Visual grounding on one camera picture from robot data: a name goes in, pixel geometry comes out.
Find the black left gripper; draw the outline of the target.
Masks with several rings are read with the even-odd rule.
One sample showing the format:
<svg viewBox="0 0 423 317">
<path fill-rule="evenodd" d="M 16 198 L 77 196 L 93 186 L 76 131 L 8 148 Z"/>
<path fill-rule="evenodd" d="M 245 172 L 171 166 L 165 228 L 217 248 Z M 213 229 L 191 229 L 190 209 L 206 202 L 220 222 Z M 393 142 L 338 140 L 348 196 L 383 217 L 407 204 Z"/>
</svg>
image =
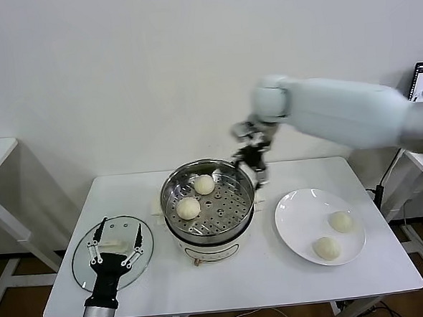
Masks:
<svg viewBox="0 0 423 317">
<path fill-rule="evenodd" d="M 139 257 L 143 254 L 142 225 L 138 225 L 133 251 L 128 255 L 103 252 L 100 254 L 99 243 L 105 227 L 106 218 L 97 226 L 92 240 L 87 243 L 90 253 L 90 264 L 97 275 L 92 295 L 85 301 L 85 307 L 117 308 L 118 282 L 120 278 L 130 271 Z"/>
</svg>

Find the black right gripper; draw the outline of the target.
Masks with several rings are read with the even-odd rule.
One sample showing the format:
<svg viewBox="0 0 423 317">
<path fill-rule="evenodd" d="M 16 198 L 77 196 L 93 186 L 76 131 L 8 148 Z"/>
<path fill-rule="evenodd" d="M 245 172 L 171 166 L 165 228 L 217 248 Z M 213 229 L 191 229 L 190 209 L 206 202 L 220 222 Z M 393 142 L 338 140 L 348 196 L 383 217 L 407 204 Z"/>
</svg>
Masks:
<svg viewBox="0 0 423 317">
<path fill-rule="evenodd" d="M 263 160 L 264 151 L 259 146 L 244 146 L 236 150 L 232 155 L 232 165 L 239 168 L 244 163 L 249 169 L 254 171 L 256 176 L 255 189 L 259 190 L 269 181 L 266 163 Z"/>
</svg>

